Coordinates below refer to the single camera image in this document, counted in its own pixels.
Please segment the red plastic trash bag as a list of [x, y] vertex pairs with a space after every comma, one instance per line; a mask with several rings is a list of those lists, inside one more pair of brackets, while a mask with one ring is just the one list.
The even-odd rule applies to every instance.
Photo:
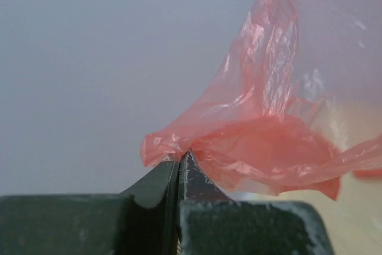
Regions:
[[312, 189], [381, 168], [381, 0], [255, 0], [208, 88], [141, 144], [194, 151], [231, 191]]

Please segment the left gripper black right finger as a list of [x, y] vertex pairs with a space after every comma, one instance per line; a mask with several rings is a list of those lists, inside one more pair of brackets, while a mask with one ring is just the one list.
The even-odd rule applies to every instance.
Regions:
[[187, 151], [180, 161], [182, 254], [334, 254], [324, 222], [303, 201], [235, 201]]

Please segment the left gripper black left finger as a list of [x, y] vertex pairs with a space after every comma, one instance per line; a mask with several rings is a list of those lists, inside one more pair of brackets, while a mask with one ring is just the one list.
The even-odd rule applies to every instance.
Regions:
[[1, 198], [2, 254], [175, 254], [177, 162], [114, 194]]

